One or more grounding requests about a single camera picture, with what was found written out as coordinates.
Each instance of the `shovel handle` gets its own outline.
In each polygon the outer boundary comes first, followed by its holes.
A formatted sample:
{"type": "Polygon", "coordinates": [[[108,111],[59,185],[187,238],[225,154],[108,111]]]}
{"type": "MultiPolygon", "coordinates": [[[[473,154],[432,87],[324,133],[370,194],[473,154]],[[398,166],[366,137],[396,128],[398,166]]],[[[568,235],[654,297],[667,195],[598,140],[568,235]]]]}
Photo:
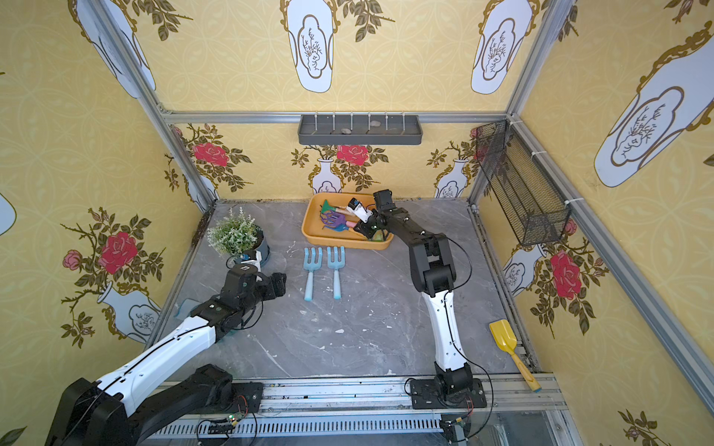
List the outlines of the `shovel handle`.
{"type": "Polygon", "coordinates": [[[518,367],[518,371],[521,372],[521,375],[523,376],[523,379],[526,380],[528,383],[528,386],[531,388],[533,392],[540,392],[540,384],[538,384],[538,381],[531,375],[531,372],[528,371],[526,368],[526,365],[523,364],[523,361],[516,355],[515,353],[511,353],[511,357],[513,358],[513,362],[516,363],[516,367],[518,367]]]}

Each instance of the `white vase print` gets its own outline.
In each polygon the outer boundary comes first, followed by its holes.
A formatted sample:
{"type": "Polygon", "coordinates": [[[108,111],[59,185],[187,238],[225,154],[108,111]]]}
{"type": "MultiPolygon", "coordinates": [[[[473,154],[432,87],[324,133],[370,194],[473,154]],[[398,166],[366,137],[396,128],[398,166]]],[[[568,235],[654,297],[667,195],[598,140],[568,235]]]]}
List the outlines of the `white vase print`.
{"type": "MultiPolygon", "coordinates": [[[[146,82],[152,90],[156,89],[154,83],[154,77],[151,75],[151,70],[149,69],[149,64],[146,63],[146,58],[144,53],[139,46],[139,41],[136,39],[134,31],[131,29],[131,25],[126,20],[124,12],[115,5],[111,0],[101,0],[107,5],[109,11],[111,12],[111,17],[114,22],[118,25],[121,33],[124,35],[124,39],[129,43],[130,47],[133,49],[132,56],[136,63],[141,68],[141,73],[144,75],[146,82]]],[[[89,2],[90,0],[76,0],[76,14],[77,20],[79,20],[84,33],[86,34],[89,41],[94,45],[101,59],[104,61],[109,71],[114,75],[117,81],[124,87],[127,93],[133,98],[139,97],[139,88],[134,85],[127,74],[123,73],[117,64],[119,59],[117,55],[106,45],[108,40],[107,36],[104,35],[100,28],[94,22],[92,15],[89,13],[89,2]]]]}
{"type": "Polygon", "coordinates": [[[107,284],[97,303],[105,303],[114,309],[114,325],[122,335],[144,344],[159,320],[161,311],[161,308],[141,291],[135,290],[121,295],[112,288],[112,282],[107,284]]]}
{"type": "Polygon", "coordinates": [[[690,39],[703,37],[703,46],[659,68],[605,138],[595,156],[605,186],[619,186],[637,173],[714,101],[714,42],[700,33],[690,39]]]}
{"type": "Polygon", "coordinates": [[[7,232],[15,224],[16,219],[15,208],[0,193],[0,235],[7,232]]]}
{"type": "Polygon", "coordinates": [[[512,296],[516,296],[533,283],[536,278],[536,263],[544,257],[543,248],[535,245],[530,251],[523,248],[517,250],[508,259],[506,266],[503,267],[503,278],[512,296]]]}
{"type": "Polygon", "coordinates": [[[320,171],[312,179],[313,193],[342,192],[342,180],[332,173],[332,160],[318,160],[320,171]]]}
{"type": "Polygon", "coordinates": [[[286,17],[298,79],[307,90],[324,93],[332,83],[332,10],[324,0],[291,0],[286,17]]]}
{"type": "MultiPolygon", "coordinates": [[[[213,197],[214,200],[218,200],[218,191],[216,190],[216,187],[213,185],[211,180],[201,175],[201,182],[208,189],[209,193],[211,194],[211,197],[213,197]]],[[[188,182],[188,194],[191,196],[191,201],[193,201],[196,206],[198,206],[198,209],[202,213],[206,213],[208,209],[201,206],[201,202],[198,199],[198,191],[196,190],[196,187],[193,185],[193,183],[190,181],[188,182]]]]}
{"type": "Polygon", "coordinates": [[[463,193],[463,190],[468,185],[468,178],[463,173],[463,168],[466,167],[468,160],[454,160],[453,169],[447,173],[436,185],[434,198],[457,198],[463,193]]]}
{"type": "Polygon", "coordinates": [[[501,86],[531,29],[528,0],[504,0],[491,11],[481,30],[471,74],[471,89],[491,94],[501,86]]]}

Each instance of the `gray marble floor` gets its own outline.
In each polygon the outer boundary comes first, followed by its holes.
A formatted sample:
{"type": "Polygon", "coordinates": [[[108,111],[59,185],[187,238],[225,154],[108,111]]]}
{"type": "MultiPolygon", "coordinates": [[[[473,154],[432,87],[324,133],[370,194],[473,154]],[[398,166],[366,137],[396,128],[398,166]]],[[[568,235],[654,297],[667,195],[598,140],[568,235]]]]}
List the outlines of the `gray marble floor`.
{"type": "MultiPolygon", "coordinates": [[[[398,203],[414,221],[459,242],[473,261],[473,277],[454,297],[458,330],[465,354],[489,372],[518,372],[509,356],[493,342],[488,324],[505,317],[501,301],[476,240],[465,201],[398,203]]],[[[409,275],[408,251],[395,238],[384,251],[346,250],[340,271],[342,299],[332,297],[333,271],[315,272],[313,301],[303,292],[307,272],[303,249],[310,246],[301,233],[307,203],[219,203],[211,220],[239,206],[250,213],[266,234],[271,255],[263,271],[285,272],[287,293],[269,301],[260,322],[235,332],[184,365],[173,380],[182,380],[197,367],[213,363],[237,378],[314,376],[420,375],[434,373],[434,339],[426,304],[409,275]]],[[[452,245],[459,284],[468,277],[468,263],[452,245]]],[[[217,294],[226,277],[226,257],[201,240],[186,281],[161,337],[173,330],[185,299],[199,302],[217,294]]]]}

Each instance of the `wallpaper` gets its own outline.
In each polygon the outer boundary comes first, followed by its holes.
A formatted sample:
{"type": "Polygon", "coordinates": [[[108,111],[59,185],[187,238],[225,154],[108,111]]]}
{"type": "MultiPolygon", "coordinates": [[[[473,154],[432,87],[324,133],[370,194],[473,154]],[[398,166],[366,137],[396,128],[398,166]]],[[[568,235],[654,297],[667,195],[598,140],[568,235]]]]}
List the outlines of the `wallpaper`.
{"type": "Polygon", "coordinates": [[[180,111],[504,110],[542,17],[539,0],[132,0],[125,9],[164,108],[180,111]]]}
{"type": "MultiPolygon", "coordinates": [[[[478,168],[476,125],[423,124],[419,146],[303,146],[295,124],[195,123],[174,130],[219,198],[305,199],[385,188],[399,198],[457,198],[468,195],[478,168]]],[[[175,161],[167,158],[165,166],[164,188],[185,194],[175,161]]]]}
{"type": "Polygon", "coordinates": [[[0,435],[143,349],[200,213],[65,1],[0,4],[0,435]]]}
{"type": "Polygon", "coordinates": [[[714,6],[578,7],[523,120],[714,360],[714,6]]]}
{"type": "Polygon", "coordinates": [[[578,224],[558,243],[522,248],[495,198],[478,206],[584,445],[710,445],[714,420],[578,224]]]}

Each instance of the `potted plant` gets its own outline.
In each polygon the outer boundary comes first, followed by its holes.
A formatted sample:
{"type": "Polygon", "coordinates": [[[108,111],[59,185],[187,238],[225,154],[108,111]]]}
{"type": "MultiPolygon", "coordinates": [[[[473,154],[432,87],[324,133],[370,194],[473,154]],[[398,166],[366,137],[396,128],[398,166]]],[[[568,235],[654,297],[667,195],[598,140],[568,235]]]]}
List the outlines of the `potted plant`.
{"type": "Polygon", "coordinates": [[[229,255],[226,261],[229,268],[240,263],[242,254],[250,249],[261,254],[261,265],[268,260],[270,248],[263,230],[255,224],[255,220],[243,213],[243,208],[240,208],[238,215],[233,214],[231,209],[227,217],[206,231],[208,244],[219,253],[229,255]]]}

